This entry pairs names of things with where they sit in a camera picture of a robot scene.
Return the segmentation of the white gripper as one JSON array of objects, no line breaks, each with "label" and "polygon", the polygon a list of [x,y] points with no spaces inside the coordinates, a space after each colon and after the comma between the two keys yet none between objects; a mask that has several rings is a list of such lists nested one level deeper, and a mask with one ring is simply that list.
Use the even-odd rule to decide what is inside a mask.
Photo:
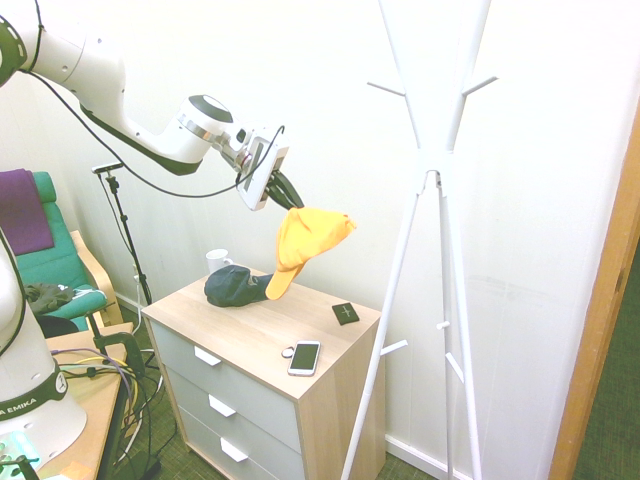
[{"label": "white gripper", "polygon": [[[250,133],[236,161],[240,175],[236,190],[250,210],[262,209],[268,196],[285,210],[304,207],[292,183],[277,170],[284,162],[289,146],[284,127],[261,128]],[[268,183],[273,171],[274,182]]]}]

